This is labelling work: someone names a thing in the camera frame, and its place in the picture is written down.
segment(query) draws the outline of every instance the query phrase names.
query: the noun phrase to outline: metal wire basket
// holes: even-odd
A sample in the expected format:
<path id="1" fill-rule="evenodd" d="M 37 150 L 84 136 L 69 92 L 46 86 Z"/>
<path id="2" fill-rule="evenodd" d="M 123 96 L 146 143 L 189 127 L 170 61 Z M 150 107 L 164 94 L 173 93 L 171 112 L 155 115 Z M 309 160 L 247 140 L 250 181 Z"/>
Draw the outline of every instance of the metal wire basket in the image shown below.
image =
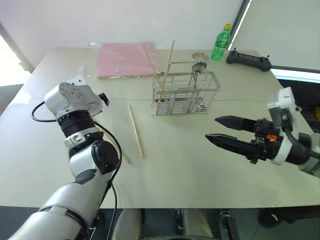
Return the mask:
<path id="1" fill-rule="evenodd" d="M 220 89 L 212 71 L 168 73 L 163 91 L 163 72 L 158 80 L 153 77 L 153 117 L 207 113 Z"/>

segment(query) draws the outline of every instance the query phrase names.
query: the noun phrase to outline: bottle cap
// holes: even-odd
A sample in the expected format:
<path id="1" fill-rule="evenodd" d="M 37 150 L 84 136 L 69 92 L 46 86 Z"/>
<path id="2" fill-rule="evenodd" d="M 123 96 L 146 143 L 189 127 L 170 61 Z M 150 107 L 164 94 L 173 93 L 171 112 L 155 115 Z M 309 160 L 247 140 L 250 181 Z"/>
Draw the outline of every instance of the bottle cap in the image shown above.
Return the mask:
<path id="1" fill-rule="evenodd" d="M 226 25 L 224 25 L 224 29 L 225 29 L 225 30 L 230 30 L 230 29 L 231 29 L 231 24 L 226 24 Z"/>

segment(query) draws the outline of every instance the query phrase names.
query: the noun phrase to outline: white robotic arm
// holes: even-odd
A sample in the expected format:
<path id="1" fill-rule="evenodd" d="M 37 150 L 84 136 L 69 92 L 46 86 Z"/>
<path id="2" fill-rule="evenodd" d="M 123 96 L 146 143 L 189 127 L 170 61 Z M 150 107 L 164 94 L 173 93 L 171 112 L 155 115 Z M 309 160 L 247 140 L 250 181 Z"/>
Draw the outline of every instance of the white robotic arm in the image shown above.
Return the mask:
<path id="1" fill-rule="evenodd" d="M 272 121 L 251 120 L 238 116 L 221 116 L 215 120 L 227 128 L 254 133 L 251 142 L 220 133 L 205 137 L 216 146 L 246 156 L 251 163 L 258 159 L 276 165 L 284 162 L 297 165 L 310 175 L 320 178 L 320 134 L 299 133 L 299 107 L 290 87 L 281 89 L 268 103 Z"/>
<path id="2" fill-rule="evenodd" d="M 78 76 L 47 93 L 45 105 L 66 137 L 75 180 L 58 189 L 10 240 L 87 239 L 120 164 L 117 150 L 91 118 L 101 112 L 102 100 Z"/>

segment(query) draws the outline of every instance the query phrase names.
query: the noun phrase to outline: pink folder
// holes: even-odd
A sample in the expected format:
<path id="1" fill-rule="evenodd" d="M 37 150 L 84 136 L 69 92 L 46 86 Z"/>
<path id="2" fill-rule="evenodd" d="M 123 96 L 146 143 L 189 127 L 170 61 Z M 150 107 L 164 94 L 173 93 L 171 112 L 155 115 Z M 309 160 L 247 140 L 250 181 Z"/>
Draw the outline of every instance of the pink folder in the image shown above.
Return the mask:
<path id="1" fill-rule="evenodd" d="M 99 56 L 98 78 L 153 74 L 143 45 L 158 73 L 157 52 L 153 42 L 103 43 Z"/>

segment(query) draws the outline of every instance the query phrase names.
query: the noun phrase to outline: remote controller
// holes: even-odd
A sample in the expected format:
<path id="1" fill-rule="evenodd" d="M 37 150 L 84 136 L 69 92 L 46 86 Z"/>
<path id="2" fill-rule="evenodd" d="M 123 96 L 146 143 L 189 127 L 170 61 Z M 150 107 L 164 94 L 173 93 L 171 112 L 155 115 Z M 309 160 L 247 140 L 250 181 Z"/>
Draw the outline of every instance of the remote controller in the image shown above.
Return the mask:
<path id="1" fill-rule="evenodd" d="M 226 62 L 228 64 L 239 63 L 245 64 L 252 67 L 256 67 L 263 72 L 267 72 L 271 69 L 272 65 L 267 57 L 257 57 L 248 54 L 238 53 L 236 49 L 230 51 L 228 57 L 226 58 Z"/>

